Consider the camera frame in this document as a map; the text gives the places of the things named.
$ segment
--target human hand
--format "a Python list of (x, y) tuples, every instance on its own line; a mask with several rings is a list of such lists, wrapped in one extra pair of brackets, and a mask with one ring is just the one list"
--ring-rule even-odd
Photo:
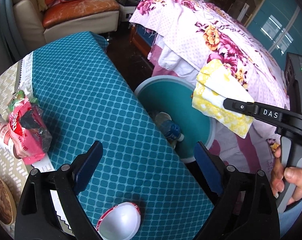
[(283, 177), (287, 182), (295, 184), (295, 191), (289, 202), (287, 203), (287, 205), (290, 205), (302, 198), (302, 169), (296, 167), (289, 167), (284, 169), (280, 161), (281, 147), (278, 147), (278, 149), (274, 153), (274, 156), (275, 163), (271, 172), (270, 181), (272, 192), (275, 197), (278, 196), (278, 192), (283, 192)]

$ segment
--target trash can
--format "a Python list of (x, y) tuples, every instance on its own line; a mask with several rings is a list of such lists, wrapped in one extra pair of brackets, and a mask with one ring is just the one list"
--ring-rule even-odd
[(194, 85), (183, 79), (155, 76), (141, 83), (134, 92), (148, 113), (168, 113), (180, 126), (184, 140), (177, 142), (175, 152), (184, 163), (195, 161), (193, 148), (198, 141), (209, 149), (215, 134), (215, 119), (192, 107), (194, 89)]

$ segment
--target white bottle cap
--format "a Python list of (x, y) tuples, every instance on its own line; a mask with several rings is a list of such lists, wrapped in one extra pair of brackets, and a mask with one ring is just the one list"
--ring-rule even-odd
[(181, 141), (183, 141), (183, 139), (184, 139), (184, 135), (180, 134), (180, 137), (177, 140), (178, 140), (178, 142), (181, 142)]

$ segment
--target brown wooden bowl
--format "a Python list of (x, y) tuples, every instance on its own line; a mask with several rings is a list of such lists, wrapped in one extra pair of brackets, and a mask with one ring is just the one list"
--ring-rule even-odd
[(0, 221), (10, 225), (15, 221), (17, 208), (6, 183), (0, 179)]

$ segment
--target dark floor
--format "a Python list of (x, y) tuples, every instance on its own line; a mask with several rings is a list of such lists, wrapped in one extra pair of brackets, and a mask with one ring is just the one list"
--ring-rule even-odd
[(107, 55), (134, 91), (139, 84), (152, 75), (152, 64), (129, 42), (130, 24), (123, 22), (111, 34)]

